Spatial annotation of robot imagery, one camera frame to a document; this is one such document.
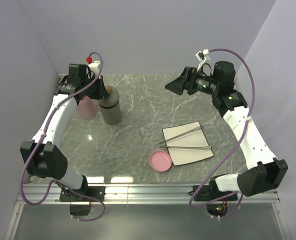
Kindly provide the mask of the grey round lid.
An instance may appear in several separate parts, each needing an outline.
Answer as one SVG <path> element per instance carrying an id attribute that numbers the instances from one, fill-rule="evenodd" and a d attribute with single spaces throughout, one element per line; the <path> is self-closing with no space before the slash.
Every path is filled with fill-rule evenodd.
<path id="1" fill-rule="evenodd" d="M 98 104 L 105 109 L 110 109 L 116 106 L 120 100 L 120 94 L 118 90 L 113 86 L 107 87 L 107 92 L 109 93 L 108 97 L 98 100 Z"/>

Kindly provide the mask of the pink cylindrical container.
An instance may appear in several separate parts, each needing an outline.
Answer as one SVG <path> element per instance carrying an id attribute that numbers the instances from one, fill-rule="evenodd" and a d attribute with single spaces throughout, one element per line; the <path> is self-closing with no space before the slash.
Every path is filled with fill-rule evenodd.
<path id="1" fill-rule="evenodd" d="M 96 101 L 91 99 L 89 96 L 84 96 L 79 101 L 76 109 L 78 114 L 86 120 L 93 119 L 98 113 Z"/>

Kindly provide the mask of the grey cylindrical container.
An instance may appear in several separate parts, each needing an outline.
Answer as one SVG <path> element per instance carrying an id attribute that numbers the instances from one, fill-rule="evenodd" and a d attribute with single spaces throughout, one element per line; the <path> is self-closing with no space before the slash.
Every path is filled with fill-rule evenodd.
<path id="1" fill-rule="evenodd" d="M 110 108 L 99 105 L 99 109 L 107 125 L 114 126 L 122 121 L 122 112 L 119 104 Z"/>

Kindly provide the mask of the metal tongs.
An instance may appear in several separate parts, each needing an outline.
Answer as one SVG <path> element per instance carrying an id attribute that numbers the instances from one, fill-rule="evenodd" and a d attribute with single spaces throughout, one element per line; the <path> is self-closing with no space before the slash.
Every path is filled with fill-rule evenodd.
<path id="1" fill-rule="evenodd" d="M 209 146 L 207 143 L 203 145 L 197 145 L 193 143 L 195 139 L 194 136 L 189 136 L 194 134 L 195 132 L 200 132 L 202 130 L 201 126 L 192 128 L 188 131 L 182 132 L 178 135 L 165 139 L 157 143 L 157 146 L 163 149 L 192 149 L 192 150 L 211 150 L 212 147 Z"/>

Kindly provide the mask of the pink round lid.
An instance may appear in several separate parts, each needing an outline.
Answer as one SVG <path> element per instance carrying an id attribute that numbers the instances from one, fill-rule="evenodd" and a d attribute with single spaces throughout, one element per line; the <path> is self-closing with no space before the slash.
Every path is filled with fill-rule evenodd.
<path id="1" fill-rule="evenodd" d="M 157 172 L 166 172 L 172 166 L 171 156 L 162 150 L 155 150 L 149 156 L 149 164 Z"/>

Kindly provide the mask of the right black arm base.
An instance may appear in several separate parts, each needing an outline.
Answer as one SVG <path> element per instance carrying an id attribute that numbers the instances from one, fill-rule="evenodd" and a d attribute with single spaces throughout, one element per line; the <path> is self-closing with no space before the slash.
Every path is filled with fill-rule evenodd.
<path id="1" fill-rule="evenodd" d="M 228 214 L 229 206 L 228 202 L 233 202 L 238 200 L 238 195 L 232 194 L 232 191 L 219 191 L 214 185 L 205 185 L 193 198 L 194 202 L 208 202 L 214 199 L 220 198 L 218 204 L 211 203 L 206 204 L 206 210 L 211 217 L 221 218 Z"/>

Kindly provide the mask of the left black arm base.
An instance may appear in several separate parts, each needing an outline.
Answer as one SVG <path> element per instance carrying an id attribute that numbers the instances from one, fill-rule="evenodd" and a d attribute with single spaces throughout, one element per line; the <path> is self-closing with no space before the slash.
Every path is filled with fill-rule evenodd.
<path id="1" fill-rule="evenodd" d="M 69 189 L 61 189 L 59 202 L 69 203 L 69 212 L 73 217 L 86 217 L 92 209 L 93 205 L 99 203 L 102 205 L 102 213 L 98 216 L 101 217 L 105 211 L 104 204 L 105 186 L 88 186 L 85 191 L 74 190 L 77 194 L 71 192 Z"/>

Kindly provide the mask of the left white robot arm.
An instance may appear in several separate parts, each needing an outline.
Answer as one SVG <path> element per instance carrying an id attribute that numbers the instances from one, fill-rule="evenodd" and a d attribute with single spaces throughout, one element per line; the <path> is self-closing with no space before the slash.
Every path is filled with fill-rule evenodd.
<path id="1" fill-rule="evenodd" d="M 101 75 L 102 64 L 93 61 L 86 64 L 71 63 L 65 75 L 54 89 L 50 110 L 30 141 L 24 141 L 20 153 L 30 176 L 58 181 L 72 189 L 77 201 L 89 196 L 85 177 L 68 166 L 68 160 L 60 151 L 60 143 L 71 114 L 84 97 L 100 100 L 108 97 Z"/>

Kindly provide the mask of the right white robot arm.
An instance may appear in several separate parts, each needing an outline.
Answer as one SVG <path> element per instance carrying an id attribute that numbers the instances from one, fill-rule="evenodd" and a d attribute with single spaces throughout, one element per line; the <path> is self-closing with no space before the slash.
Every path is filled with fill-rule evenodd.
<path id="1" fill-rule="evenodd" d="M 220 200 L 226 194 L 240 192 L 246 197 L 277 189 L 287 170 L 284 159 L 278 159 L 269 149 L 253 119 L 243 95 L 235 89 L 235 67 L 231 62 L 218 61 L 213 72 L 205 75 L 195 67 L 186 66 L 165 89 L 179 96 L 184 92 L 208 94 L 233 131 L 246 160 L 247 170 L 236 174 L 222 174 L 210 178 L 209 184 L 196 189 L 209 200 Z"/>

